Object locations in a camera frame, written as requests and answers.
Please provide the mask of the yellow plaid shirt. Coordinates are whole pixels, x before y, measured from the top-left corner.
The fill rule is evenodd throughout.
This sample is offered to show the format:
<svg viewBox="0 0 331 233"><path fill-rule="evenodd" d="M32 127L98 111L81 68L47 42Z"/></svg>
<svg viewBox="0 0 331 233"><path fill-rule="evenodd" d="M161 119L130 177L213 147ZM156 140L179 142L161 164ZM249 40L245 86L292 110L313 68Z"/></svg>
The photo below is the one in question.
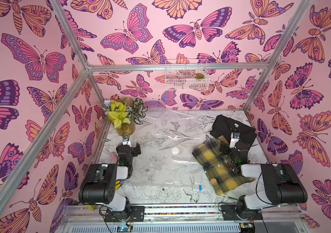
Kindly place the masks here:
<svg viewBox="0 0 331 233"><path fill-rule="evenodd" d="M254 178L235 174L228 165L231 159L220 151L221 144L228 144L224 136L205 141L195 147L192 155L203 170L215 190L216 195L224 195L242 184L255 181Z"/></svg>

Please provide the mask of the clear plastic vacuum bag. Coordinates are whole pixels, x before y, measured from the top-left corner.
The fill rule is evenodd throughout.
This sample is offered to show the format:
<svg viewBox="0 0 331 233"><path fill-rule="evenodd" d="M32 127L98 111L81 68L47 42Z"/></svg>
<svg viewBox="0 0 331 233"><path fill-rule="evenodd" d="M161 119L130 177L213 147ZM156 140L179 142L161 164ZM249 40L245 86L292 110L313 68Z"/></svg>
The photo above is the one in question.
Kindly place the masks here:
<svg viewBox="0 0 331 233"><path fill-rule="evenodd" d="M203 167L192 155L195 147L212 139L210 131L218 115L245 123L243 111L176 111L152 109L143 124L130 136L132 146L140 144L141 154L133 160L128 184L119 189L127 196L151 188L180 191L215 191Z"/></svg>

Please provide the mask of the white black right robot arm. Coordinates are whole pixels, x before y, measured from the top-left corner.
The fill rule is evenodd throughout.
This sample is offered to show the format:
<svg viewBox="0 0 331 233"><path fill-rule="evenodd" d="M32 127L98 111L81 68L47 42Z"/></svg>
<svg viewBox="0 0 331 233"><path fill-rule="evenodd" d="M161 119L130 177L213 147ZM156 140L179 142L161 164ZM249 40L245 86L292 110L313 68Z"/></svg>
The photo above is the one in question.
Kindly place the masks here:
<svg viewBox="0 0 331 233"><path fill-rule="evenodd" d="M259 210L282 204L306 203L308 194L299 177L290 164L251 164L247 163L250 145L244 142L220 144L220 152L231 162L228 164L235 174L263 182L263 190L254 194L242 195L237 199L233 213L247 220Z"/></svg>

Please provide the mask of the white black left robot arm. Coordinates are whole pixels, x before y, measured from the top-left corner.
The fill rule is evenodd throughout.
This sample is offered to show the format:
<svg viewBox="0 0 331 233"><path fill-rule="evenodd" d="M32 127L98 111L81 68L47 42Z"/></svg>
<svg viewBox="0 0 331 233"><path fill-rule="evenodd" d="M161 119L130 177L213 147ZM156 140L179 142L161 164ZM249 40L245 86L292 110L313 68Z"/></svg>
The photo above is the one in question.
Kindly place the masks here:
<svg viewBox="0 0 331 233"><path fill-rule="evenodd" d="M86 205L103 205L111 214L130 215L129 199L116 193L116 182L131 178L133 158L141 154L140 144L135 147L118 145L116 164L91 164L79 190L79 202Z"/></svg>

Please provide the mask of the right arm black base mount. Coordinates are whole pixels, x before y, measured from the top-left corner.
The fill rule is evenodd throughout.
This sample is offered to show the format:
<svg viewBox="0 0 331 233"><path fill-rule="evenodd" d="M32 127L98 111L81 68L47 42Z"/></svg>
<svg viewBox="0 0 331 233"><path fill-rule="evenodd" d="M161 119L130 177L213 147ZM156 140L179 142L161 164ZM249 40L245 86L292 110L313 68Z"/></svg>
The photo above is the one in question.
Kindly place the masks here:
<svg viewBox="0 0 331 233"><path fill-rule="evenodd" d="M263 220L262 214L259 210L244 209L243 207L238 207L237 205L232 204L221 204L218 209L222 213L224 220Z"/></svg>

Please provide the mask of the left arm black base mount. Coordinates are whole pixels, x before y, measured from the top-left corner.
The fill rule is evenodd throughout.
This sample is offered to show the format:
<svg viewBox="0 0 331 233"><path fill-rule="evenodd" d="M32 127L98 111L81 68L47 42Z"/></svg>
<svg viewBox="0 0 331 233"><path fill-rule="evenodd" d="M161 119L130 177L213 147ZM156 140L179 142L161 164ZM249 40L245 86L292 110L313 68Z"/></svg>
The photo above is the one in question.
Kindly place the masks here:
<svg viewBox="0 0 331 233"><path fill-rule="evenodd" d="M143 222L144 217L144 206L131 206L130 209L125 208L125 210L120 212L112 212L108 209L104 214L104 219L106 222Z"/></svg>

